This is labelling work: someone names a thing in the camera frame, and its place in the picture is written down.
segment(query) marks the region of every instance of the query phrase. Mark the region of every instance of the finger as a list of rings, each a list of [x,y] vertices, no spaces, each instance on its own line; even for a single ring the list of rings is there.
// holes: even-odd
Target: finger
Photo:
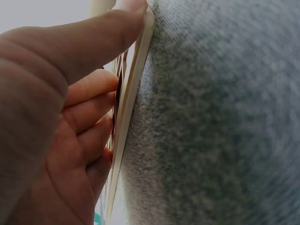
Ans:
[[[2,54],[48,83],[62,83],[56,78],[61,76],[72,84],[112,61],[132,45],[142,29],[146,7],[143,0],[142,11],[112,10],[66,25],[11,30],[1,36],[2,40],[11,43]]]
[[[112,167],[113,153],[105,147],[102,156],[91,164],[87,170],[87,176],[90,180],[95,199],[98,199],[103,186],[107,180],[107,176]]]
[[[62,115],[71,128],[79,134],[97,123],[113,107],[114,99],[114,92],[99,95],[65,108]]]
[[[77,136],[77,140],[85,152],[86,165],[94,162],[102,155],[112,128],[112,118],[107,114],[91,129]]]
[[[87,101],[97,95],[115,91],[118,86],[117,76],[104,69],[97,69],[68,88],[65,107]]]

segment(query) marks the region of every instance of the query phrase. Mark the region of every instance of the skin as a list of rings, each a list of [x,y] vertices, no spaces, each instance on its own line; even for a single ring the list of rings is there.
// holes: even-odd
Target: skin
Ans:
[[[136,40],[146,9],[124,1],[126,11],[0,35],[0,224],[93,224],[117,87],[97,68]]]

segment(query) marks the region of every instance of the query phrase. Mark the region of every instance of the white frame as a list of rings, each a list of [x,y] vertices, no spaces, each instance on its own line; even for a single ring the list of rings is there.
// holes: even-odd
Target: white frame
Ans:
[[[112,169],[108,176],[106,198],[104,203],[105,220],[109,221],[113,210],[113,202],[116,193],[118,175],[120,171],[126,137],[131,120],[131,114],[135,103],[140,79],[146,62],[148,49],[155,27],[155,17],[152,10],[148,7],[145,18],[144,28],[138,39],[132,44],[127,53],[127,59],[132,57],[131,64],[127,65],[122,84],[120,104],[117,120],[115,124],[115,134],[112,145],[114,152]]]

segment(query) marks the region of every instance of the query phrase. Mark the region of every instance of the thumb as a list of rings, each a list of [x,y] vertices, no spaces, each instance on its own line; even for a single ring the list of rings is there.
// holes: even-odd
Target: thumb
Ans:
[[[0,36],[2,42],[6,40],[6,47],[0,43],[0,57],[22,64],[51,84],[56,83],[47,76],[59,73],[70,85],[132,45],[146,8],[145,0],[119,0],[114,10],[81,22],[8,31]]]

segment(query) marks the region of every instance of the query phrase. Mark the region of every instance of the heather gray cloth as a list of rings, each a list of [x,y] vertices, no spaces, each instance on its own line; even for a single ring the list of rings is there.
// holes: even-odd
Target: heather gray cloth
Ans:
[[[129,225],[300,224],[300,1],[150,1],[119,175]]]

